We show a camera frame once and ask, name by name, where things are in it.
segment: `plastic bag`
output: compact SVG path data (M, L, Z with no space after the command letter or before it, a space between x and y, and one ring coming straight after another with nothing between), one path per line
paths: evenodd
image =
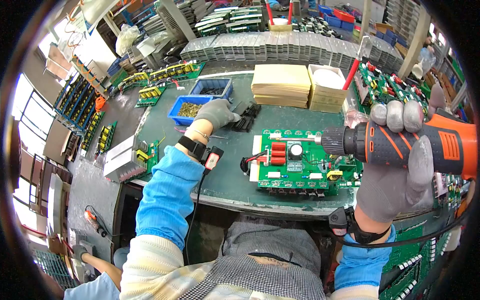
M431 53L427 48L422 48L420 50L420 55L418 57L418 61L421 63L422 68L422 75L425 74L430 70L433 65L435 64L437 58Z
M133 41L140 35L140 30L137 26L130 26L123 24L121 31L115 43L115 51L118 55L123 57L127 54L127 49L132 47Z

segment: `blue sleeve cover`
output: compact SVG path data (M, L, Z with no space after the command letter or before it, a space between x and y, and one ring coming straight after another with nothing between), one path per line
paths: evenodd
M190 193L205 169L182 151L165 147L165 156L152 168L152 179L144 187L138 207L137 236L156 235L172 241L183 250L188 223L193 211Z
M277 0L268 0L268 4L270 4L270 7L272 7L272 5L278 4L278 1Z
M395 241L395 227L392 224L390 236L386 242ZM345 241L357 243L349 234ZM342 247L343 257L335 270L335 290L359 285L379 286L382 269L388 262L392 247L358 248Z

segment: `gray work glove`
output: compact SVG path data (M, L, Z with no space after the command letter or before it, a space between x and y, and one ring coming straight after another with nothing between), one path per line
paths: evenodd
M84 263L84 261L82 260L82 255L84 253L88 253L87 249L82 245L73 245L72 250L73 254L75 254L75 259L78 259L79 261Z
M195 120L206 119L213 125L213 131L227 125L230 122L237 122L240 116L231 112L230 102L226 99L215 99L207 102L198 111Z
M275 3L274 5L272 5L272 10L276 12L285 12L288 9L289 9L288 7L281 6L279 3Z
M440 88L442 92L438 93L438 87L432 87L429 112L442 107L445 101L443 91ZM387 125L393 132L400 132L404 128L408 132L418 132L423 123L423 113L416 101L408 101L405 105L391 101L386 106L374 105L370 119L379 125ZM432 146L427 136L421 136L412 145L408 169L363 164L357 205L370 219L391 222L399 213L409 211L423 197L431 195L432 177Z

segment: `orange power drill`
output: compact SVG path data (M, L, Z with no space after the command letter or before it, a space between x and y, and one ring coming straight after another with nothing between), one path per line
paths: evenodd
M365 163L407 168L411 147L423 135L429 137L432 145L435 172L462 175L465 180L477 177L475 125L438 114L417 133L405 130L394 133L372 121L360 123L353 129L330 127L324 130L321 145L328 154L353 154Z

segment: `white circular component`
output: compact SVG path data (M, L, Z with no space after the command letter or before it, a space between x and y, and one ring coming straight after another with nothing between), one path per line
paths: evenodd
M300 156L300 155L302 155L302 153L303 153L303 148L302 148L301 145L295 144L295 145L293 145L293 146L290 148L290 152L291 152L294 156Z
M288 20L284 18L273 18L274 25L287 25Z
M318 69L313 72L313 79L318 85L339 90L341 90L345 84L345 79L327 69Z

